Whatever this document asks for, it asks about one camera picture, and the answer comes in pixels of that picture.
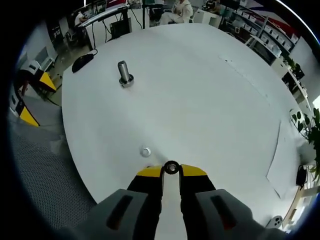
desk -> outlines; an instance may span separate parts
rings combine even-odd
[[[112,8],[112,9],[107,9],[105,12],[112,12],[112,11],[117,11],[116,8]],[[145,9],[145,28],[149,28],[149,16],[147,13],[147,9]],[[137,22],[134,14],[136,16],[136,18],[138,19],[138,21],[140,22],[140,24],[142,25],[143,22],[143,18],[142,18],[142,13],[143,13],[143,9],[142,8],[138,8],[138,9],[128,9],[128,19],[129,19],[129,27],[130,27],[130,31],[133,32],[137,32],[141,30],[141,27],[139,25],[139,23]],[[90,43],[91,46],[94,46],[94,40],[95,40],[95,46],[101,46],[105,44],[105,39],[107,37],[107,40],[111,39],[111,34],[105,30],[105,26],[103,24],[102,21],[95,21],[95,19],[98,19],[99,16],[105,14],[100,13],[97,16],[94,16],[92,18],[90,18],[88,21],[90,21],[91,24],[87,25],[87,21],[84,23],[85,29],[87,31],[87,34],[89,36],[90,39]],[[117,22],[118,20],[120,20],[121,17],[121,13],[118,13],[116,15],[113,15],[109,18],[106,18],[104,20],[105,25],[107,26],[107,28],[110,31],[110,24]]]
[[[307,108],[310,112],[312,112],[309,100],[308,100],[308,93],[307,91],[301,87],[300,82],[297,80],[295,75],[292,73],[289,66],[285,65],[283,60],[281,58],[276,58],[275,61],[271,65],[272,69],[278,74],[278,76],[282,79],[287,73],[291,76],[291,78],[294,80],[295,84],[297,85],[299,91],[297,93],[294,93],[293,96],[298,102],[299,106],[303,109],[303,112],[305,114],[308,114],[305,109]],[[301,102],[299,100],[300,96],[303,97],[303,101]]]
[[[208,12],[198,9],[193,16],[193,22],[196,24],[209,24],[215,28],[219,28],[222,17]]]
[[[254,50],[261,58],[263,58],[269,65],[272,65],[273,62],[278,58],[277,55],[275,55],[275,53],[273,51],[271,51],[268,47],[267,44],[262,41],[260,38],[258,38],[255,35],[250,35],[251,38],[246,42],[246,45],[250,44],[251,40],[256,40],[260,46],[263,46],[263,48],[258,47],[258,46],[254,46],[252,50]]]
[[[146,165],[163,164],[159,152],[206,171],[217,189],[243,201],[262,225],[286,215],[295,181],[280,199],[266,175],[277,142],[284,141],[278,141],[280,122],[287,139],[299,137],[289,113],[299,107],[256,53],[197,23],[144,29],[97,49],[84,68],[64,72],[62,86],[69,149],[96,202],[126,189]],[[117,68],[122,60],[134,76],[125,89]],[[150,157],[140,155],[142,145],[153,151]],[[297,151],[281,157],[298,169]],[[186,239],[179,179],[166,175],[164,182],[169,194],[163,195],[162,212],[171,214],[160,215],[155,239]]]

cable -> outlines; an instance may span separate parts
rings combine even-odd
[[[104,39],[104,43],[106,43],[106,42],[107,42],[107,31],[110,33],[111,38],[112,38],[112,34],[111,34],[111,32],[109,31],[109,29],[107,28],[106,23],[105,23],[105,21],[104,21],[104,20],[102,20],[102,23],[103,23],[103,25],[104,25],[104,32],[105,32],[105,39]]]
[[[132,10],[131,5],[130,5],[130,10],[133,13],[133,16],[135,17],[135,20],[138,22],[138,24],[140,25],[140,28],[143,29],[141,23],[138,21],[137,16],[135,15],[135,12]]]
[[[102,20],[102,23],[104,25],[104,33],[105,33],[104,43],[106,43],[107,42],[107,26],[104,20]]]
[[[96,49],[96,39],[94,33],[94,24],[92,24],[93,49]]]

chair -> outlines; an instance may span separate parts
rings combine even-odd
[[[63,134],[34,127],[9,112],[14,163],[30,199],[52,228],[75,227],[96,205]]]

small metal washer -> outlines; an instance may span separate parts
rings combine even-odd
[[[144,158],[148,158],[151,155],[151,149],[149,147],[143,146],[140,148],[140,154]]]

black computer mouse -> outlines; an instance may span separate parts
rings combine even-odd
[[[77,60],[74,61],[72,65],[72,72],[78,72],[84,65],[90,62],[92,59],[94,59],[94,55],[92,53],[79,57]]]

